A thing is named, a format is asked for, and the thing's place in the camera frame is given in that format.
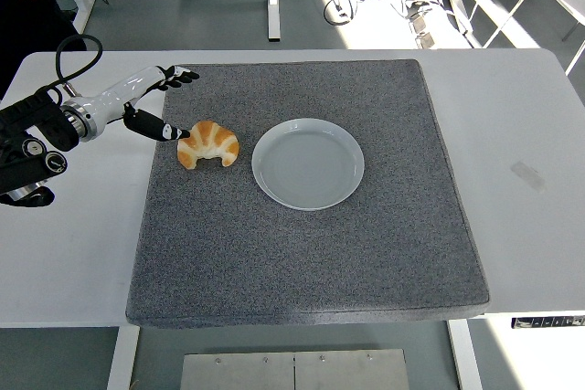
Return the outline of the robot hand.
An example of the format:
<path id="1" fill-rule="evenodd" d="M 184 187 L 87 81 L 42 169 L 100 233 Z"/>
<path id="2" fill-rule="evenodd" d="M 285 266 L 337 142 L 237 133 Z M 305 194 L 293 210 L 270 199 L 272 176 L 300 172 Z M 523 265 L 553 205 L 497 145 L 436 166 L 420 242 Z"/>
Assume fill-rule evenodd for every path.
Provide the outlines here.
<path id="1" fill-rule="evenodd" d="M 84 140 L 95 139 L 103 133 L 109 122 L 120 119 L 125 104 L 134 105 L 152 90 L 178 88 L 198 78 L 195 72 L 183 67 L 164 69 L 153 66 L 117 82 L 95 97 L 80 99 L 78 104 L 89 114 L 89 117 L 84 117 L 88 122 Z"/>

